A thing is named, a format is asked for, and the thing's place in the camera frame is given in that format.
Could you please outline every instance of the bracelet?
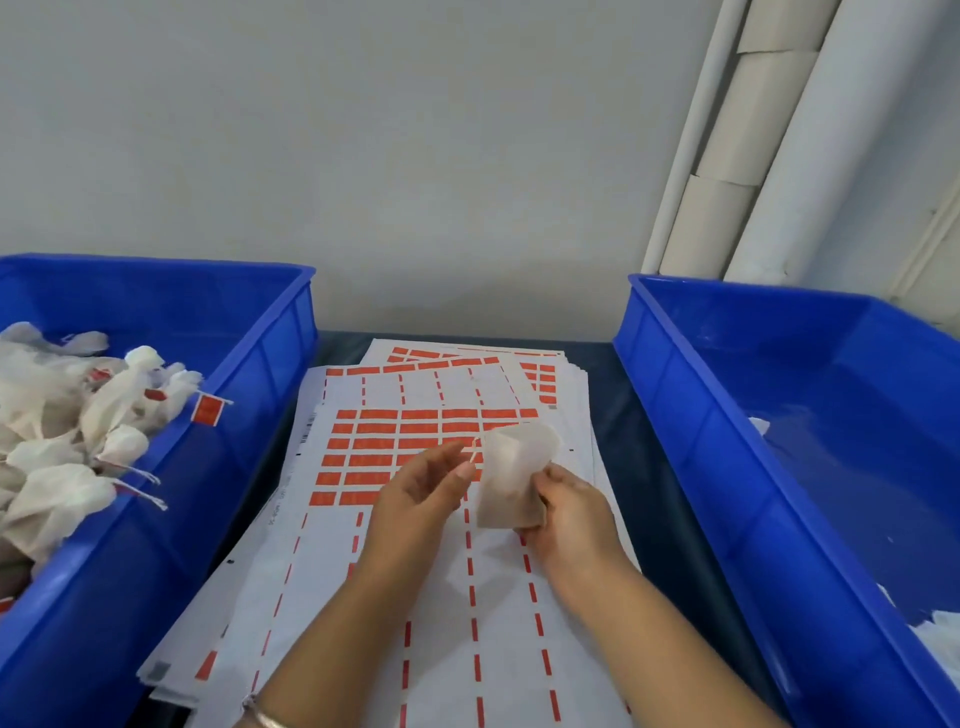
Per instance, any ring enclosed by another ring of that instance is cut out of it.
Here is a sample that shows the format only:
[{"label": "bracelet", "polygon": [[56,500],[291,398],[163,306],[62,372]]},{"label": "bracelet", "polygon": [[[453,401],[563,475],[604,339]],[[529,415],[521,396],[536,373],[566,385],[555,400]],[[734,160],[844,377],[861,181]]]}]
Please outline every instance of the bracelet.
[{"label": "bracelet", "polygon": [[253,692],[243,699],[241,705],[243,706],[243,717],[251,718],[260,728],[288,728],[260,710],[256,704],[256,694]]}]

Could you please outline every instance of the white wall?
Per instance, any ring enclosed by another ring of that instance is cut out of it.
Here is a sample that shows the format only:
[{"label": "white wall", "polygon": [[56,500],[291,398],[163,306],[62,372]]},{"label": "white wall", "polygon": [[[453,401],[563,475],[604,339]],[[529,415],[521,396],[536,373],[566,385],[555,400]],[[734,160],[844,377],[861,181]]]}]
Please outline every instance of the white wall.
[{"label": "white wall", "polygon": [[721,0],[7,0],[0,253],[281,260],[318,324],[609,338]]},{"label": "white wall", "polygon": [[884,297],[958,172],[960,3],[953,3],[804,285]]}]

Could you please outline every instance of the barcode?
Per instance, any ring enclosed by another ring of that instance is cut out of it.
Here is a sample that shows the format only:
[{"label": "barcode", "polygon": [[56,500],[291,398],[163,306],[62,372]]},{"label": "barcode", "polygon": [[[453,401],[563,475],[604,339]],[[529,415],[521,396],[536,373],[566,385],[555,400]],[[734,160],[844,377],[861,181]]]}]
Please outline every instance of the barcode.
[{"label": "barcode", "polygon": [[305,443],[305,442],[306,442],[306,439],[310,436],[310,427],[313,426],[313,421],[314,421],[314,419],[315,419],[316,417],[317,417],[317,413],[316,413],[316,412],[312,412],[312,413],[310,414],[310,418],[306,421],[306,426],[303,428],[303,436],[300,437],[300,444],[301,444],[301,445],[302,445],[303,443]]}]

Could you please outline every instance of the blue plastic tray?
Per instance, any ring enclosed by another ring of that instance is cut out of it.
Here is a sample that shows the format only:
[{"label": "blue plastic tray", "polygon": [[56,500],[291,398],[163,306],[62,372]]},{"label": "blue plastic tray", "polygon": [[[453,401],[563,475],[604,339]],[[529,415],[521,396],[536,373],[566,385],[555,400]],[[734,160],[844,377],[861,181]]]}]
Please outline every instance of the blue plastic tray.
[{"label": "blue plastic tray", "polygon": [[960,343],[863,296],[631,283],[613,344],[796,722],[960,726],[907,627],[960,611]]},{"label": "blue plastic tray", "polygon": [[[0,328],[51,340],[97,329],[122,356],[141,344],[233,400],[216,427],[186,411],[138,467],[166,512],[129,496],[88,518],[0,621],[0,726],[124,723],[135,672],[203,583],[214,551],[317,344],[295,265],[75,255],[0,258]],[[130,480],[146,489],[149,485]]]}]

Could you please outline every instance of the sheet of labels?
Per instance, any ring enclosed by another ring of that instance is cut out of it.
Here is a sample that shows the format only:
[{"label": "sheet of labels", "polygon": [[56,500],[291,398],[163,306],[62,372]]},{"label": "sheet of labels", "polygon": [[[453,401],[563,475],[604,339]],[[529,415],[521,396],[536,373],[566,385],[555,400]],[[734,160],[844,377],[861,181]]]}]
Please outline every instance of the sheet of labels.
[{"label": "sheet of labels", "polygon": [[[593,480],[622,523],[589,426],[586,374],[561,352],[374,340],[360,366],[311,370],[307,385],[302,409],[316,405],[298,413],[280,489],[140,671],[154,697],[196,708],[195,726],[239,717],[243,697],[349,578],[379,489],[422,449],[462,440],[482,469],[484,432],[547,422],[563,441],[558,462]],[[475,527],[476,487],[446,524],[364,725],[630,725],[526,544]]]}]

